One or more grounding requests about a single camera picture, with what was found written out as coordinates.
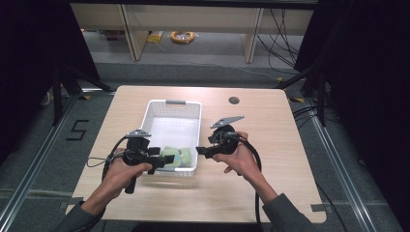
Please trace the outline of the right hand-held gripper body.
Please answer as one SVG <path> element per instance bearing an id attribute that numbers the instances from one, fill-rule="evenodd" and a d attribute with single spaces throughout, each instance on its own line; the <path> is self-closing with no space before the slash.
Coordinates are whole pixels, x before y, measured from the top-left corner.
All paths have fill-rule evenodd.
<path id="1" fill-rule="evenodd" d="M 221 118 L 211 126 L 214 132 L 208 137 L 208 140 L 215 147 L 215 150 L 220 151 L 220 154 L 230 155 L 236 150 L 240 135 L 231 124 L 243 118 L 243 115 Z"/>

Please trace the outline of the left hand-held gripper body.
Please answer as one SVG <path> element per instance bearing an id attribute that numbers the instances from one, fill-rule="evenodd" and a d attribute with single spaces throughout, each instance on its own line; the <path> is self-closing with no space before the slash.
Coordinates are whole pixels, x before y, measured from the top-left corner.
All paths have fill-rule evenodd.
<path id="1" fill-rule="evenodd" d="M 126 151 L 123 153 L 123 162 L 128 166 L 153 162 L 148 157 L 148 137 L 151 134 L 145 130 L 133 130 L 125 135 L 128 139 Z"/>

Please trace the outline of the plain green sock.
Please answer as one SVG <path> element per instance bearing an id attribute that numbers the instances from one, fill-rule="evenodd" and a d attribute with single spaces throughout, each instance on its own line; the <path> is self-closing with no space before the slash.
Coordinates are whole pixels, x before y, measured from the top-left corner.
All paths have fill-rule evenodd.
<path id="1" fill-rule="evenodd" d="M 161 151 L 161 156 L 166 157 L 169 160 L 169 163 L 166 166 L 170 167 L 179 167 L 182 163 L 180 151 L 173 147 L 165 147 Z"/>

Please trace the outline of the white plastic basket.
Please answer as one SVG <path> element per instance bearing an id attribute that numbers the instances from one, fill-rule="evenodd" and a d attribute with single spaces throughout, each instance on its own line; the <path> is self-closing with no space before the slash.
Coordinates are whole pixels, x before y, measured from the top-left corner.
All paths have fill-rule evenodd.
<path id="1" fill-rule="evenodd" d="M 151 134 L 152 147 L 189 148 L 191 165 L 158 168 L 158 175 L 193 177 L 197 166 L 202 104 L 198 101 L 150 100 L 141 128 Z"/>

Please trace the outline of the person's left hand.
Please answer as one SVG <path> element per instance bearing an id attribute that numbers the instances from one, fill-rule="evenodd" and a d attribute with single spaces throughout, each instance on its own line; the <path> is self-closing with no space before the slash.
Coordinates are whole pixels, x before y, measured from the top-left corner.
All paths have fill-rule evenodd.
<path id="1" fill-rule="evenodd" d="M 132 183 L 132 178 L 138 178 L 143 172 L 152 168 L 153 166 L 147 162 L 129 166 L 122 159 L 115 159 L 102 180 L 100 196 L 104 200 L 118 197 L 121 191 Z"/>

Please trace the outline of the person's right hand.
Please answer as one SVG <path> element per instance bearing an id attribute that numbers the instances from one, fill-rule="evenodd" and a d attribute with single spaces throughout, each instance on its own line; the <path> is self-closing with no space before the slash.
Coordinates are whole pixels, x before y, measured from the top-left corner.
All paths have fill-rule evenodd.
<path id="1" fill-rule="evenodd" d="M 235 171 L 252 185 L 258 183 L 263 177 L 253 153 L 243 142 L 238 144 L 233 154 L 216 154 L 213 156 L 213 160 L 226 164 L 226 168 L 223 170 L 225 174 Z"/>

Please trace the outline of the black metal stand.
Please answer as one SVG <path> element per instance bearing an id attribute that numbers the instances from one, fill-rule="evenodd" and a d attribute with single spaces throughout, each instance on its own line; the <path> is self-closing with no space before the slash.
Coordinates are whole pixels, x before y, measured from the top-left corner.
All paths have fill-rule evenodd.
<path id="1" fill-rule="evenodd" d="M 316 112 L 318 120 L 322 127 L 326 126 L 325 122 L 325 99 L 326 99 L 326 78 L 319 68 L 316 68 L 314 65 L 306 68 L 302 72 L 297 73 L 288 80 L 282 81 L 279 85 L 276 86 L 276 89 L 284 90 L 285 88 L 293 85 L 299 80 L 305 80 L 305 84 L 302 87 L 302 94 L 305 97 L 311 97 L 316 93 L 317 102 L 316 102 Z"/>
<path id="2" fill-rule="evenodd" d="M 54 98 L 54 121 L 53 126 L 56 126 L 63 118 L 63 102 L 62 89 L 65 89 L 70 97 L 78 96 L 82 93 L 78 80 L 85 80 L 88 83 L 102 89 L 106 92 L 114 92 L 114 89 L 101 82 L 98 74 L 90 75 L 80 69 L 68 65 L 57 67 L 51 77 L 52 93 Z"/>

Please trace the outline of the yellow packet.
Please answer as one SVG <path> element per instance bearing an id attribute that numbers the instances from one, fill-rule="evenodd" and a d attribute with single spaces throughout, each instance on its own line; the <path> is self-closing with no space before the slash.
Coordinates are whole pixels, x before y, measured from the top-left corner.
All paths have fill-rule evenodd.
<path id="1" fill-rule="evenodd" d="M 147 42 L 158 44 L 161 41 L 162 35 L 163 31 L 152 31 L 147 37 Z"/>

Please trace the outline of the light wooden shelf unit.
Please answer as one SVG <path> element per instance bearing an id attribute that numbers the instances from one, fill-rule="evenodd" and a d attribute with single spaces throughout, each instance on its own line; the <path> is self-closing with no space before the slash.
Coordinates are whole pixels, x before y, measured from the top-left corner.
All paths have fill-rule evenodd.
<path id="1" fill-rule="evenodd" d="M 303 36 L 312 10 L 72 3 L 80 28 L 122 30 L 131 59 L 140 59 L 150 31 L 234 33 L 250 63 L 258 34 Z"/>

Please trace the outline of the aluminium floor rail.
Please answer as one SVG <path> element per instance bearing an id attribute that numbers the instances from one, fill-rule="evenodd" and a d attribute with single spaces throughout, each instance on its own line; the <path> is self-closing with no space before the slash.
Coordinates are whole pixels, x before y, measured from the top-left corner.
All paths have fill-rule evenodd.
<path id="1" fill-rule="evenodd" d="M 61 118 L 51 127 L 47 134 L 40 150 L 34 156 L 33 161 L 26 170 L 22 180 L 14 190 L 5 208 L 0 213 L 0 230 L 6 231 L 13 223 L 29 189 L 33 186 L 37 179 L 48 155 L 51 152 L 52 146 L 55 144 L 58 135 L 65 126 L 67 117 L 77 101 L 77 95 L 68 96 L 66 105 L 63 107 Z"/>
<path id="2" fill-rule="evenodd" d="M 341 187 L 353 210 L 353 213 L 356 216 L 356 219 L 358 220 L 358 223 L 362 228 L 362 231 L 377 232 L 376 226 L 369 214 L 367 206 L 355 187 L 347 169 L 345 168 L 332 138 L 330 137 L 326 127 L 322 125 L 318 118 L 318 111 L 314 109 L 310 115 L 312 116 L 312 123 L 314 124 L 318 136 L 330 159 L 330 163 L 336 172 L 337 178 L 340 181 Z"/>

